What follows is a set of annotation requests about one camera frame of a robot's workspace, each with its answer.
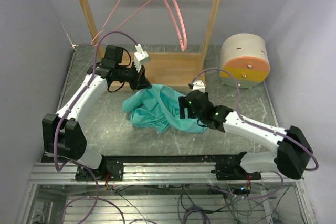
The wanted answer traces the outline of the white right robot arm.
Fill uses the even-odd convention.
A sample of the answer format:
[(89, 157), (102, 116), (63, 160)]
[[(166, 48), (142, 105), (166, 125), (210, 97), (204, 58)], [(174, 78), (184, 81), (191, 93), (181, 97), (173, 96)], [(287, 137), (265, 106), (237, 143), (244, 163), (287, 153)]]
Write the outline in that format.
[(249, 173), (277, 170), (290, 179), (299, 180), (307, 171), (313, 151), (300, 128), (284, 129), (251, 120), (229, 107), (214, 106), (208, 93), (199, 90), (180, 96), (178, 103), (181, 119), (197, 119), (208, 129), (236, 134), (267, 148), (263, 153), (243, 153), (239, 162), (231, 167), (236, 179), (244, 179)]

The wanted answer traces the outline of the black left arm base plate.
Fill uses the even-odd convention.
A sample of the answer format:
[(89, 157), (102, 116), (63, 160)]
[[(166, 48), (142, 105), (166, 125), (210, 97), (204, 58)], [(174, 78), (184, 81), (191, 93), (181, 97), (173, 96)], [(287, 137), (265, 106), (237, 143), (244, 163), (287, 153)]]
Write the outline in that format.
[(84, 182), (94, 181), (92, 173), (98, 181), (122, 181), (124, 166), (121, 161), (103, 158), (98, 169), (86, 169), (78, 166), (75, 180)]

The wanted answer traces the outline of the teal t shirt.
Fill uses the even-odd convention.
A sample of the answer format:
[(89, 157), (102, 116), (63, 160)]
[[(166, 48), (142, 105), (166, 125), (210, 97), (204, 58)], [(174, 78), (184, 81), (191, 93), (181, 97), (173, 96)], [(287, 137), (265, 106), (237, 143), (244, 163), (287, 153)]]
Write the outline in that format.
[(174, 89), (152, 84), (149, 89), (142, 89), (124, 100), (122, 109), (130, 116), (135, 127), (156, 128), (158, 133), (169, 127), (188, 133), (203, 133), (206, 128), (197, 123), (197, 119), (181, 119), (179, 97), (183, 94)]

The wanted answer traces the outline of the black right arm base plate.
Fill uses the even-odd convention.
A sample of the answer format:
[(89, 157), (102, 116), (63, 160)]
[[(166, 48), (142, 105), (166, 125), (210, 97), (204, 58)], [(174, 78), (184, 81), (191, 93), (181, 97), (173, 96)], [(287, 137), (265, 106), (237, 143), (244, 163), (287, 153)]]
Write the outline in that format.
[(209, 161), (215, 163), (215, 168), (211, 170), (216, 175), (217, 181), (222, 180), (247, 180), (248, 175), (252, 180), (260, 180), (260, 172), (246, 172), (240, 165), (242, 158), (247, 152), (231, 155), (213, 155)]

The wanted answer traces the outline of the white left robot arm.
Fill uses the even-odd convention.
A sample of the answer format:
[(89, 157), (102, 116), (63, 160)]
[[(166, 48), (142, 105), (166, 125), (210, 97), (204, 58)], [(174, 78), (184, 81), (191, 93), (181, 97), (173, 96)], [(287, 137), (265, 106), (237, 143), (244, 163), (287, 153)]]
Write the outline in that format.
[(126, 50), (107, 45), (104, 58), (88, 69), (72, 98), (55, 114), (46, 114), (42, 121), (45, 152), (52, 153), (54, 158), (64, 157), (88, 167), (88, 174), (94, 180), (104, 179), (107, 167), (102, 155), (88, 147), (80, 123), (113, 82), (128, 83), (133, 91), (151, 87), (144, 67), (150, 57), (140, 44), (135, 49), (131, 65), (123, 65), (121, 60)]

